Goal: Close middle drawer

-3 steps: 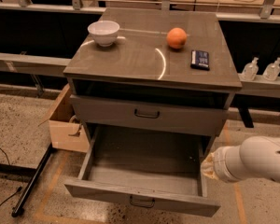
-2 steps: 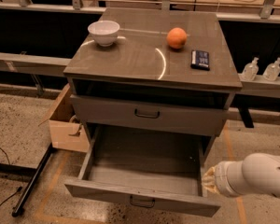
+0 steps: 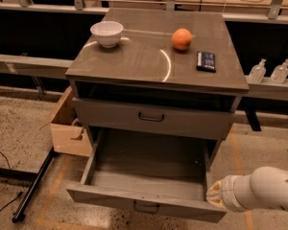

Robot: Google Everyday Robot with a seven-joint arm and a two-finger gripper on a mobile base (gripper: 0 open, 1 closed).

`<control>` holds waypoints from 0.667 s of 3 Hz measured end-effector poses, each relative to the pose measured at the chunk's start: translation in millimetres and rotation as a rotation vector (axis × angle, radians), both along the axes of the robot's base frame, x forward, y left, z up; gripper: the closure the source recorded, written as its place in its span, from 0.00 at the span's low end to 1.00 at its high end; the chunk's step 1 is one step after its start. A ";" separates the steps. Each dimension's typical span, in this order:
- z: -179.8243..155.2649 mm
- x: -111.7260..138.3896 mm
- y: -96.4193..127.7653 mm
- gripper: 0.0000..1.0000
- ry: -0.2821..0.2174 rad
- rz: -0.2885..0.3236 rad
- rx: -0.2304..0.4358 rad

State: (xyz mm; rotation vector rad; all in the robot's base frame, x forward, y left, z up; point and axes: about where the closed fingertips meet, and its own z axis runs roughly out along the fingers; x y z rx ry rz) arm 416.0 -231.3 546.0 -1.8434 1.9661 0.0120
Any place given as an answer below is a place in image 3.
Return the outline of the white and yellow gripper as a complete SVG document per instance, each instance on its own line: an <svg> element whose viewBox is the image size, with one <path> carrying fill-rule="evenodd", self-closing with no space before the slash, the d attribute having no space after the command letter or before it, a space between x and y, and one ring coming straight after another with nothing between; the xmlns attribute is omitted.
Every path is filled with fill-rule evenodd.
<svg viewBox="0 0 288 230"><path fill-rule="evenodd" d="M216 181L206 193L206 200L219 208L231 212L243 212L245 208L239 203L234 192L234 183L240 175L228 175Z"/></svg>

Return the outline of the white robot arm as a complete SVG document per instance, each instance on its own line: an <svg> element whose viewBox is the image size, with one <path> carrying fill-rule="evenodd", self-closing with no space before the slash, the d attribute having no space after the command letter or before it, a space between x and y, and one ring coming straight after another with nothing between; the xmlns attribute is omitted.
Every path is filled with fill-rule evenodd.
<svg viewBox="0 0 288 230"><path fill-rule="evenodd" d="M228 175L208 189L206 200L231 212L254 209L288 212L288 171L260 167L248 175Z"/></svg>

